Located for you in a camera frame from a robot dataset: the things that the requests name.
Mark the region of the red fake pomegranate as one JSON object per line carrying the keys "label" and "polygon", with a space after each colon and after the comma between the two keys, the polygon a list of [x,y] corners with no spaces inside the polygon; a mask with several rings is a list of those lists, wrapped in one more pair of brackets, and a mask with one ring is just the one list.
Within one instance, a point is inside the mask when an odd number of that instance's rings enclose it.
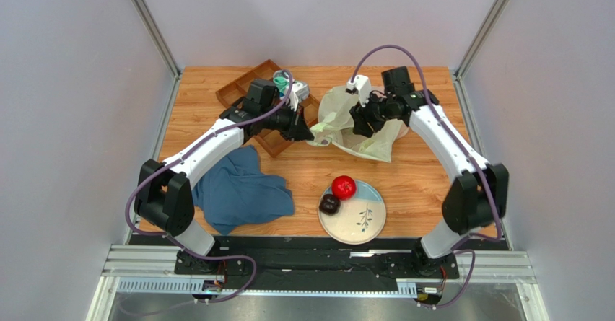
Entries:
{"label": "red fake pomegranate", "polygon": [[357,192],[357,184],[350,176],[341,175],[331,183],[331,192],[340,201],[345,201],[354,197]]}

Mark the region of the dark purple fake fruit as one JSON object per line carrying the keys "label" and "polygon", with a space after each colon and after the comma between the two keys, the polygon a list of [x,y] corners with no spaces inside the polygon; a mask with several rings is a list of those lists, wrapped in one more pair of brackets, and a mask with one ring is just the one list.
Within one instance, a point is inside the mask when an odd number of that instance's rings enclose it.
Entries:
{"label": "dark purple fake fruit", "polygon": [[321,213],[326,215],[334,215],[339,212],[341,208],[341,201],[333,194],[325,194],[319,203],[318,209]]}

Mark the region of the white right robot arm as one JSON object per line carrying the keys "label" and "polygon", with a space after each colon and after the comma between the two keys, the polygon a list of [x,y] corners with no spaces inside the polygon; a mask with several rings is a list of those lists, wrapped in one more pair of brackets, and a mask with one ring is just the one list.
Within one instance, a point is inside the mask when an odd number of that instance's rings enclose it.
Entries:
{"label": "white right robot arm", "polygon": [[366,76],[355,75],[347,82],[347,92],[359,97],[350,110],[353,132],[371,137],[387,122],[400,120],[443,166],[450,189],[442,203],[442,220],[415,249],[419,257],[435,260],[452,252],[463,238],[498,224],[506,213],[510,174],[503,164],[492,164],[470,146],[446,118],[436,96],[415,88],[405,66],[381,76],[382,94]]}

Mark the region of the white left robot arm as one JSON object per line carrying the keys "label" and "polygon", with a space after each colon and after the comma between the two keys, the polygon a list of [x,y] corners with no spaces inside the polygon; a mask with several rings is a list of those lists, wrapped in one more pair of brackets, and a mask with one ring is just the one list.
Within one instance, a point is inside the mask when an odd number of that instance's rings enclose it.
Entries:
{"label": "white left robot arm", "polygon": [[184,150],[141,166],[136,190],[129,196],[126,213],[160,228],[189,255],[212,261],[209,253],[216,241],[194,219],[192,190],[216,163],[263,130],[278,131],[287,141],[312,141],[302,101],[309,86],[290,79],[284,89],[273,81],[254,79],[246,95],[234,101],[214,125]]}

